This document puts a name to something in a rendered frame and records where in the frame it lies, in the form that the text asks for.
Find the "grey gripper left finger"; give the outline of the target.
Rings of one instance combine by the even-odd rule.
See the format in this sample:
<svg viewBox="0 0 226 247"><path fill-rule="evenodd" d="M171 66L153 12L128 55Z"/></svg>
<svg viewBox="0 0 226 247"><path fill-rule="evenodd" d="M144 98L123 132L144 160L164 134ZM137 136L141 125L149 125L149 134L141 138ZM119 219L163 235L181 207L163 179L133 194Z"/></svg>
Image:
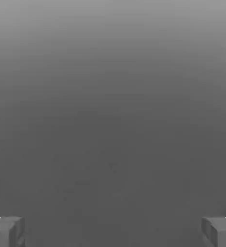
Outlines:
<svg viewBox="0 0 226 247"><path fill-rule="evenodd" d="M25 218L0 217L0 247L26 247Z"/></svg>

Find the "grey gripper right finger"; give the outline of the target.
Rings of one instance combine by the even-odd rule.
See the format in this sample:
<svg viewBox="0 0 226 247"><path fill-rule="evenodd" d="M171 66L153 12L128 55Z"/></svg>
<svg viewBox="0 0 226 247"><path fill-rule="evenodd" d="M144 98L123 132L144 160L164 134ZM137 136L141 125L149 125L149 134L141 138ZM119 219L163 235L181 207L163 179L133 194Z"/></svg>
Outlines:
<svg viewBox="0 0 226 247"><path fill-rule="evenodd" d="M226 247L226 217L203 217L201 232L205 247Z"/></svg>

